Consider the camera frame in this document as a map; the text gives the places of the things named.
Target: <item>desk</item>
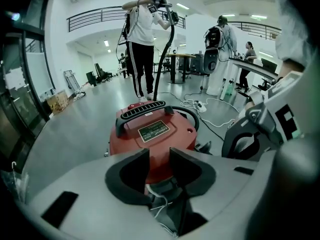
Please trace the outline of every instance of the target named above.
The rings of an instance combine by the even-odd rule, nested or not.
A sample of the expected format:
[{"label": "desk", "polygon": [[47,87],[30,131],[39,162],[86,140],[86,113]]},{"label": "desk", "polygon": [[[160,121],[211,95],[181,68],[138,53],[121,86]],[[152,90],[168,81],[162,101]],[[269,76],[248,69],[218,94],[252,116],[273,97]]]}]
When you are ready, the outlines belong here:
[{"label": "desk", "polygon": [[[232,74],[233,65],[236,66],[236,70],[235,70],[234,76],[232,77],[231,74]],[[239,58],[231,58],[230,57],[229,61],[228,61],[227,76],[225,78],[225,84],[224,84],[224,87],[223,87],[223,90],[222,90],[222,93],[220,96],[220,100],[223,100],[225,98],[227,88],[229,85],[229,81],[231,80],[231,78],[234,79],[232,88],[233,89],[235,88],[236,81],[238,79],[239,69],[249,70],[253,73],[259,74],[259,75],[261,75],[265,78],[268,78],[270,80],[276,79],[278,76],[276,73],[272,73],[272,72],[268,71],[263,66],[253,64],[248,61],[243,61],[242,59],[239,59]]]},{"label": "desk", "polygon": [[[167,57],[171,57],[171,78],[168,83],[170,84],[184,84],[186,81],[186,71],[188,68],[188,59],[196,58],[194,55],[190,54],[168,54]],[[176,81],[176,57],[183,58],[183,73],[182,73],[182,81]]]}]

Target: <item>white stripe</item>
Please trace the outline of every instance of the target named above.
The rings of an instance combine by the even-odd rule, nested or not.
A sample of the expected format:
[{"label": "white stripe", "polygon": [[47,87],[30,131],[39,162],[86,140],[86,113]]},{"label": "white stripe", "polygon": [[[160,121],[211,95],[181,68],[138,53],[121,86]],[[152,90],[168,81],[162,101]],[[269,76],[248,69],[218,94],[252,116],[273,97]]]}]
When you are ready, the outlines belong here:
[{"label": "white stripe", "polygon": [[134,52],[132,50],[132,42],[129,42],[129,52],[130,52],[130,57],[131,57],[131,62],[132,62],[132,67],[134,72],[136,95],[138,96],[138,98],[141,98],[141,95],[139,92],[138,72],[137,72],[136,63],[135,63]]}]

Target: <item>black hose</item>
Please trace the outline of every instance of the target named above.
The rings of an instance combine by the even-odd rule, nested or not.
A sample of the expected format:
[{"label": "black hose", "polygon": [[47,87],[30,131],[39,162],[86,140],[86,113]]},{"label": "black hose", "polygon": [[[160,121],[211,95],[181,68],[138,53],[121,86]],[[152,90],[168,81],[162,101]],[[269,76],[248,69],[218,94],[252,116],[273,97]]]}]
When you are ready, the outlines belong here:
[{"label": "black hose", "polygon": [[171,34],[170,34],[170,38],[169,41],[166,43],[164,50],[161,54],[161,58],[159,61],[159,65],[158,65],[158,72],[156,74],[156,80],[155,80],[155,85],[154,85],[154,95],[153,95],[153,101],[157,101],[157,95],[158,95],[158,85],[159,85],[159,81],[160,81],[160,74],[161,74],[161,68],[162,68],[162,63],[164,62],[164,59],[166,57],[166,53],[169,49],[169,47],[172,44],[172,41],[175,37],[175,25],[171,25]]},{"label": "black hose", "polygon": [[199,118],[197,117],[196,113],[193,113],[190,109],[187,109],[187,108],[185,108],[183,106],[171,106],[171,107],[174,110],[180,110],[180,111],[186,112],[190,116],[192,116],[193,119],[194,119],[194,128],[195,128],[196,131],[198,131],[200,122],[199,122]]}]

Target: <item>power strip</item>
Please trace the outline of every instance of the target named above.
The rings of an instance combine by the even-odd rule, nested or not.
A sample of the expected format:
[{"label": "power strip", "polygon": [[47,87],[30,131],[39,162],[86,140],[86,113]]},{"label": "power strip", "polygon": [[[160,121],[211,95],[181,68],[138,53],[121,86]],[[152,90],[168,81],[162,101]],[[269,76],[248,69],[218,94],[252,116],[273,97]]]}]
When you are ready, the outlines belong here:
[{"label": "power strip", "polygon": [[200,113],[203,113],[203,112],[207,111],[207,108],[205,107],[205,105],[201,101],[196,100],[194,105],[196,106],[196,109]]}]

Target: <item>red vacuum cleaner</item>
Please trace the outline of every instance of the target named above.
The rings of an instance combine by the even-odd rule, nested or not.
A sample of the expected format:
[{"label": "red vacuum cleaner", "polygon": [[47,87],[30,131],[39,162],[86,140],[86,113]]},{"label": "red vacuum cleaner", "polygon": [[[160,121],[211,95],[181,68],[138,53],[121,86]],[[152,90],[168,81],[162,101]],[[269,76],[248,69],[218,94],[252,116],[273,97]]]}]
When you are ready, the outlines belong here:
[{"label": "red vacuum cleaner", "polygon": [[[153,102],[135,103],[117,112],[116,123],[110,135],[110,155],[149,148],[150,170],[147,184],[154,184],[172,176],[169,166],[169,149],[194,150],[199,128],[199,119],[195,113],[184,107],[170,106],[157,101],[161,68],[175,36],[177,14],[171,12],[167,0],[156,0],[157,8],[164,7],[171,25],[170,38],[162,52],[154,86]],[[185,112],[194,119],[193,126]]]}]

